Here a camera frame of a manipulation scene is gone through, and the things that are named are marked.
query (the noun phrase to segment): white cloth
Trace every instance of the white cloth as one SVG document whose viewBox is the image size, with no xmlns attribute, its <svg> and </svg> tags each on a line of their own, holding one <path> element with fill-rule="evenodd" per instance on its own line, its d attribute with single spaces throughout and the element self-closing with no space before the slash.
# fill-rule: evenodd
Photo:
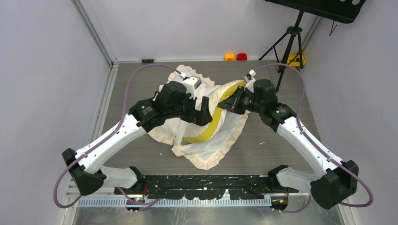
<svg viewBox="0 0 398 225">
<path fill-rule="evenodd" d="M 216 166 L 230 150 L 242 132 L 247 120 L 247 114 L 237 115 L 218 108 L 223 99 L 229 97 L 238 88 L 244 86 L 244 81 L 232 81 L 225 85 L 215 85 L 214 81 L 197 74 L 191 67 L 180 65 L 179 71 L 188 72 L 200 77 L 202 84 L 195 90 L 198 98 L 196 109 L 200 109 L 202 96 L 209 97 L 209 111 L 213 121 L 200 127 L 174 118 L 164 125 L 156 127 L 148 134 L 158 142 L 173 145 L 176 156 L 185 156 L 197 168 L 208 170 Z M 171 73 L 168 82 L 178 79 L 177 73 Z"/>
</svg>

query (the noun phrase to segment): tripod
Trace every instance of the tripod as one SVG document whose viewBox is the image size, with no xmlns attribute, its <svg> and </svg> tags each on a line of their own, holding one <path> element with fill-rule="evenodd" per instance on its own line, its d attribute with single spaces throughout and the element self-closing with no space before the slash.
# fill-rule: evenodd
<svg viewBox="0 0 398 225">
<path fill-rule="evenodd" d="M 285 50 L 285 53 L 284 53 L 284 55 L 283 55 L 283 58 L 282 58 L 281 63 L 284 63 L 284 64 L 288 64 L 288 65 L 289 65 L 291 62 L 293 62 L 293 61 L 297 58 L 297 56 L 300 55 L 300 58 L 299 58 L 299 59 L 300 59 L 300 68 L 301 68 L 301 69 L 303 68 L 303 51 L 301 50 L 301 35 L 300 35 L 300 33 L 303 31 L 303 29 L 301 29 L 301 28 L 299 27 L 300 22 L 301 22 L 301 18 L 303 17 L 303 14 L 304 14 L 304 11 L 300 11 L 300 12 L 299 12 L 298 17 L 297 17 L 297 20 L 296 20 L 296 24 L 294 24 L 294 27 L 288 27 L 287 30 L 286 30 L 286 33 L 284 33 L 284 34 L 282 35 L 282 37 L 281 37 L 279 40 L 277 40 L 277 41 L 275 42 L 275 44 L 273 44 L 272 47 L 271 47 L 270 49 L 268 49 L 268 51 L 265 52 L 265 53 L 259 58 L 259 60 L 262 60 L 262 59 L 273 49 L 274 52 L 275 52 L 276 61 L 279 63 L 278 54 L 276 54 L 275 46 L 276 46 L 279 42 L 281 42 L 282 39 L 284 39 L 284 37 L 286 37 L 288 34 L 290 34 L 290 39 L 289 39 L 289 42 L 288 42 L 288 44 L 287 44 L 287 47 L 286 47 L 286 50 Z M 287 60 L 288 60 L 288 58 L 289 58 L 289 54 L 290 54 L 290 51 L 291 51 L 291 47 L 293 46 L 293 41 L 294 41 L 294 38 L 295 38 L 296 36 L 297 36 L 297 38 L 298 38 L 298 54 L 297 54 L 292 60 L 290 60 L 290 62 L 288 63 Z M 283 74 L 284 74 L 285 69 L 286 69 L 286 67 L 279 66 L 278 73 L 280 73 L 280 75 L 279 75 L 278 84 L 277 84 L 276 89 L 275 89 L 276 92 L 279 91 L 279 86 L 281 85 L 282 77 L 283 77 Z"/>
</svg>

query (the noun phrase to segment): yellow pillow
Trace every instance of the yellow pillow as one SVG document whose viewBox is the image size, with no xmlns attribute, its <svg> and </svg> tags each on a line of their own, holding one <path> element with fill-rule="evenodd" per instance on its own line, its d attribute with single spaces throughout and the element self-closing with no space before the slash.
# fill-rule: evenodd
<svg viewBox="0 0 398 225">
<path fill-rule="evenodd" d="M 244 87 L 244 86 L 246 86 L 246 83 L 244 81 L 241 81 L 241 82 L 236 83 L 235 85 L 229 87 L 223 93 L 223 95 L 221 96 L 218 103 L 229 98 L 238 89 L 238 87 Z M 183 140 L 186 142 L 190 142 L 190 143 L 201 143 L 201 142 L 205 142 L 205 141 L 209 140 L 213 136 L 214 132 L 216 131 L 216 129 L 218 127 L 218 123 L 220 122 L 222 111 L 223 111 L 222 108 L 216 107 L 214 110 L 214 113 L 213 113 L 213 120 L 207 126 L 206 130 L 203 131 L 200 135 L 198 135 L 196 137 L 184 137 Z"/>
</svg>

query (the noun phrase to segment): gray table surface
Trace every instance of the gray table surface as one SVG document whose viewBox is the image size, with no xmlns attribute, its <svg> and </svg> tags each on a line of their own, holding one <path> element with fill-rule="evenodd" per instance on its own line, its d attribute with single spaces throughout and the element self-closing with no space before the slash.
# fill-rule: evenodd
<svg viewBox="0 0 398 225">
<path fill-rule="evenodd" d="M 270 62 L 265 61 L 206 61 L 206 62 L 167 62 L 162 63 L 172 67 L 180 64 L 190 66 L 205 77 L 210 77 L 216 84 L 224 84 L 233 80 L 242 80 L 251 69 L 256 69 Z M 122 114 L 123 96 L 126 83 L 134 70 L 141 63 L 122 63 L 119 66 L 113 88 L 109 108 L 104 124 L 104 130 L 110 129 Z M 134 77 L 129 91 L 128 108 L 135 102 L 153 96 L 159 85 L 167 81 L 170 70 L 166 68 L 147 68 Z M 279 78 L 277 67 L 266 68 L 259 72 L 257 79 L 270 79 L 276 84 Z M 286 69 L 280 91 L 279 101 L 289 105 L 294 111 L 302 92 L 299 77 L 290 69 Z M 318 133 L 309 109 L 307 99 L 304 100 L 301 119 L 316 137 Z M 171 146 L 158 143 L 145 135 L 129 143 L 121 151 L 111 157 L 106 166 L 126 168 L 136 166 L 143 174 L 267 174 L 281 164 L 311 172 L 309 164 L 282 137 L 271 128 L 262 124 L 259 116 L 249 114 L 246 126 L 237 142 L 220 163 L 208 170 L 197 169 L 188 159 L 177 157 L 171 151 Z"/>
</svg>

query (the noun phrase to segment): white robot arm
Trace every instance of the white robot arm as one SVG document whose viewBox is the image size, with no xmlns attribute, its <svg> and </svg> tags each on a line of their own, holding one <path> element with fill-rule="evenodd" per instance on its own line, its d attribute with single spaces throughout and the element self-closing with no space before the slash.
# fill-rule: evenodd
<svg viewBox="0 0 398 225">
<path fill-rule="evenodd" d="M 230 112 L 243 114 L 245 111 L 258 113 L 264 124 L 285 138 L 310 164 L 314 173 L 294 170 L 281 165 L 268 172 L 271 189 L 289 187 L 304 193 L 311 193 L 316 202 L 330 209 L 356 192 L 357 180 L 335 165 L 331 160 L 358 175 L 358 166 L 353 161 L 344 162 L 317 140 L 296 118 L 295 112 L 285 104 L 278 102 L 275 86 L 270 80 L 255 80 L 252 70 L 245 77 L 246 88 L 239 88 L 218 107 Z"/>
<path fill-rule="evenodd" d="M 118 123 L 94 142 L 74 151 L 67 149 L 62 156 L 67 165 L 84 155 L 69 173 L 76 183 L 81 195 L 90 195 L 100 187 L 122 187 L 140 189 L 142 175 L 135 167 L 119 169 L 106 167 L 103 164 L 128 143 L 143 136 L 153 128 L 164 124 L 165 120 L 180 118 L 199 126 L 212 121 L 208 108 L 208 98 L 203 97 L 202 108 L 195 110 L 194 91 L 201 84 L 199 77 L 186 73 L 179 75 L 176 81 L 165 84 L 155 96 L 138 101 L 124 116 L 121 125 Z M 91 154 L 86 152 L 100 144 Z"/>
</svg>

